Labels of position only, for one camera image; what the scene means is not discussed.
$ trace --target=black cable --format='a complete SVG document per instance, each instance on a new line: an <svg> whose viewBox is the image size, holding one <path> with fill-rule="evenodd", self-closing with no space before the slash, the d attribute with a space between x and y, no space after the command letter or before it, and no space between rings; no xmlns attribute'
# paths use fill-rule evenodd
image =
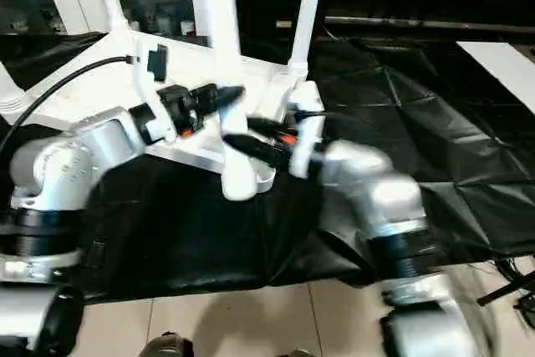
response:
<svg viewBox="0 0 535 357"><path fill-rule="evenodd" d="M91 64L88 64L87 66L84 66L81 69L78 69L74 71L73 73L67 75L66 77L63 77L60 81L58 81L56 84L54 84L52 87L47 89L41 96L39 96L13 123L9 131L6 133L6 135L3 137L2 142L0 142L0 155L2 154L4 148L6 147L6 144L8 143L9 139L13 137L15 132L17 132L18 129L23 125L23 123L26 121L26 119L39 107L41 106L50 96L55 94L61 87L72 81L73 79L79 77L80 75L87 73L88 71L92 69L96 69L97 67L104 66L105 64L111 64L111 63L117 63L117 62L126 62L130 63L132 60L131 56L115 56L113 58L107 58L99 60L98 62L94 62Z"/></svg>
<svg viewBox="0 0 535 357"><path fill-rule="evenodd" d="M309 117L316 117L316 116L324 116L326 119L330 119L330 120L346 121L347 123L351 123L351 124L356 124L356 123L364 124L364 125L367 125L370 129L379 130L377 127L372 126L367 121L363 121L357 117L344 115L338 112L327 112L327 111L311 112L311 111L300 110L298 112L295 112L295 114L293 115L293 117L297 121L300 121L301 119L307 119Z"/></svg>

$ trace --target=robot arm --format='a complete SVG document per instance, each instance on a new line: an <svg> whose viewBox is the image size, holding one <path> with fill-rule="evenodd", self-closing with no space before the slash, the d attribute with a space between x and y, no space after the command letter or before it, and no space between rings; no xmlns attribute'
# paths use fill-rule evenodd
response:
<svg viewBox="0 0 535 357"><path fill-rule="evenodd" d="M241 94L242 87L214 84L158 92L178 135L200 130L205 116ZM154 120L147 104L113 108L17 150L11 209L0 225L0 351L62 357L73 349L84 300L62 283L79 263L82 212L106 171L165 138Z"/></svg>
<svg viewBox="0 0 535 357"><path fill-rule="evenodd" d="M224 139L242 152L292 173L296 148L291 142L269 145L243 135ZM439 269L440 254L415 180L394 171L383 152L343 140L333 142L324 153L312 151L306 160L304 177L350 200L362 224L383 300L393 308L381 320L387 355L492 355L489 325L478 309L471 310L475 303L458 301L460 294Z"/></svg>

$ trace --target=tiled floor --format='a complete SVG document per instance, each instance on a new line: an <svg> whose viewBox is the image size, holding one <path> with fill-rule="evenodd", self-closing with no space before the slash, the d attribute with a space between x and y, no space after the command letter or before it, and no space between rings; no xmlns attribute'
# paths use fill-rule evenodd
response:
<svg viewBox="0 0 535 357"><path fill-rule="evenodd" d="M533 269L531 260L521 264ZM464 269L481 279L485 290L476 292L505 283L489 264ZM515 298L493 305L500 356L535 349L535 331L511 307ZM378 319L387 311L376 286L357 290L335 281L102 304L87 309L73 356L136 357L167 330L193 340L199 357L274 357L296 348L318 357L382 356Z"/></svg>

